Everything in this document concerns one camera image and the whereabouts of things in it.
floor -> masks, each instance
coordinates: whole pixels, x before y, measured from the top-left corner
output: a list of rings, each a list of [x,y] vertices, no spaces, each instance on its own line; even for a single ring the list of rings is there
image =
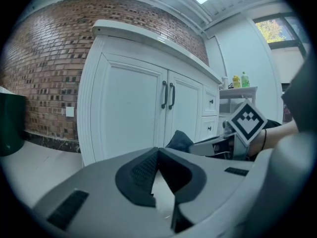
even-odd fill
[[[81,154],[57,151],[28,141],[19,151],[0,160],[15,195],[31,208],[83,165]],[[158,213],[171,223],[175,197],[160,172],[156,175],[152,193]]]

trash bin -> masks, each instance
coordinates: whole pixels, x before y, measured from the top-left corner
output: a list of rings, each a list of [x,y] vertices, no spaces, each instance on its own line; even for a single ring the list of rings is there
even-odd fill
[[[18,151],[24,144],[26,98],[0,93],[0,156]]]

cabinet handle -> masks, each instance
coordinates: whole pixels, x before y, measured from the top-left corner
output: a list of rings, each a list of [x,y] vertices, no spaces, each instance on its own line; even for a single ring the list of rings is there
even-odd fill
[[[162,109],[165,109],[166,103],[167,103],[167,95],[168,95],[168,88],[167,88],[167,82],[163,81],[163,86],[165,86],[165,101],[162,104]]]
[[[169,105],[168,108],[169,108],[169,109],[172,109],[172,107],[173,107],[174,104],[175,104],[175,86],[173,85],[173,83],[170,83],[169,86],[170,86],[170,87],[173,87],[173,97],[172,97],[172,105]]]

black wristband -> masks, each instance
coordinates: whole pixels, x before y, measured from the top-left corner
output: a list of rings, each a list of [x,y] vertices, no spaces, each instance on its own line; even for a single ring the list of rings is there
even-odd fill
[[[263,150],[263,148],[264,148],[264,145],[265,145],[265,142],[266,142],[266,129],[264,129],[265,130],[265,136],[264,136],[264,141],[263,141],[263,146],[262,146],[262,149],[261,149],[261,151]]]

white countertop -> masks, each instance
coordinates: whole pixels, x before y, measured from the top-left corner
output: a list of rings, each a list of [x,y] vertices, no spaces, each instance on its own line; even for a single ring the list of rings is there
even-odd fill
[[[187,49],[147,29],[122,22],[99,19],[94,24],[92,32],[94,37],[97,35],[120,37],[162,50],[190,64],[218,84],[221,84],[221,77]]]

